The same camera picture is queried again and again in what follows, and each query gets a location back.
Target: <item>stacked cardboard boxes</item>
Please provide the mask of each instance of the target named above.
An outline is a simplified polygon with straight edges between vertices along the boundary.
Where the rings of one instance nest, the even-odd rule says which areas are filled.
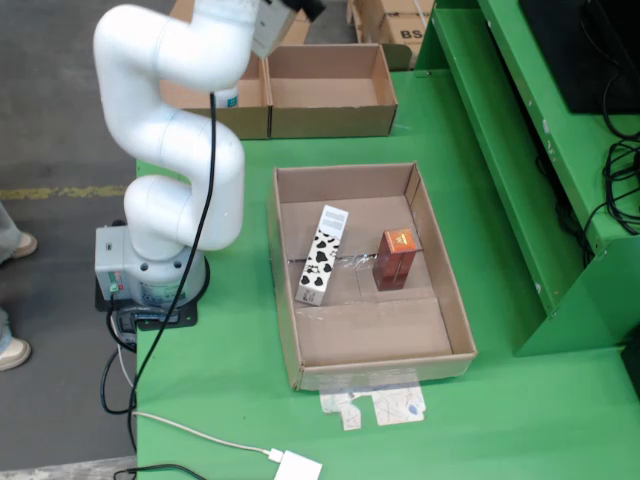
[[[347,18],[354,19],[363,43],[407,46],[413,68],[433,6],[434,0],[350,0]]]

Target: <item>white cable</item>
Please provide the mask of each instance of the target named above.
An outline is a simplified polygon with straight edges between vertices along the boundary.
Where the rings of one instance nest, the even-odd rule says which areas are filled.
[[[190,433],[190,434],[195,435],[195,436],[200,437],[200,438],[204,438],[205,440],[209,440],[210,442],[219,443],[220,445],[226,445],[227,447],[240,448],[241,450],[249,450],[249,451],[252,451],[252,452],[262,453],[263,455],[267,455],[269,457],[269,459],[272,460],[272,456],[273,456],[272,452],[274,452],[274,450],[265,450],[264,448],[250,447],[248,445],[240,445],[238,443],[227,442],[225,440],[221,440],[219,438],[206,435],[206,434],[204,434],[202,432],[198,432],[197,430],[194,430],[192,428],[185,427],[184,425],[180,425],[179,423],[172,422],[171,420],[167,420],[166,418],[158,417],[156,415],[151,415],[150,413],[133,412],[133,415],[136,415],[136,416],[139,416],[139,417],[150,418],[152,420],[156,420],[157,422],[161,422],[161,423],[165,423],[167,425],[171,425],[172,427],[179,428],[180,430],[184,430],[187,433]]]
[[[422,20],[422,24],[424,25],[424,28],[427,28],[427,19],[424,18],[424,12],[422,11],[422,7],[420,7],[420,4],[418,3],[418,0],[413,0],[413,3],[415,4],[416,8],[418,9],[418,15],[420,15],[420,20]]]
[[[118,345],[118,357],[120,358],[120,367],[122,367],[122,373],[124,374],[124,378],[127,379],[127,383],[131,388],[133,388],[133,382],[131,378],[129,378],[129,374],[127,373],[127,369],[124,368],[124,361],[122,360],[122,347]]]
[[[119,340],[122,340],[118,335],[118,331],[116,330],[116,322],[113,321],[113,315],[111,315],[111,328],[113,329],[113,333]],[[131,378],[129,378],[129,374],[127,373],[127,369],[124,368],[124,361],[122,360],[122,347],[118,345],[118,357],[120,358],[120,367],[122,368],[122,373],[124,374],[124,378],[127,379],[127,383],[131,388],[133,388],[133,382]]]

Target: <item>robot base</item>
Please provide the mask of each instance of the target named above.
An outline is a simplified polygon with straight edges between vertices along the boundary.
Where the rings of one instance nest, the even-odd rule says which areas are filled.
[[[113,309],[116,326],[124,336],[159,328],[178,290],[191,253],[183,249],[169,260],[154,262],[133,249],[127,226],[96,231],[96,295],[99,311]],[[202,252],[196,255],[167,328],[192,326],[197,322],[196,303],[209,285],[209,264]]]

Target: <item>gray floor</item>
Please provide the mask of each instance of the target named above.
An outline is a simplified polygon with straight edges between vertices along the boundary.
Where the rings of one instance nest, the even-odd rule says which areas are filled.
[[[122,197],[53,190],[134,178],[134,161],[105,128],[91,51],[96,22],[118,3],[0,0],[0,199],[26,197],[3,203],[41,245],[0,267],[0,304],[33,347],[26,365],[0,374],[4,471],[132,454],[124,419],[100,408],[100,375],[114,347],[93,308],[94,230],[123,216]],[[173,0],[133,3],[168,12]],[[328,3],[308,42],[355,41],[345,1]],[[42,188],[51,190],[23,190]],[[123,405],[127,389],[115,368],[110,403]]]

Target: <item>computer monitor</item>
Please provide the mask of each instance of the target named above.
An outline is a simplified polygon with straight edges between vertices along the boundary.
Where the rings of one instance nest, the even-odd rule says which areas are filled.
[[[640,113],[640,76],[630,67],[640,68],[640,44],[632,39],[640,31],[640,17],[633,14],[638,9],[635,3],[640,2],[520,0],[531,33],[570,111],[602,113],[604,90],[622,69],[621,77],[609,90],[607,110],[612,114]],[[599,54],[587,36],[622,68]],[[626,58],[621,59],[622,51]]]
[[[586,11],[605,40],[620,73],[640,97],[640,4],[635,0],[588,0]]]

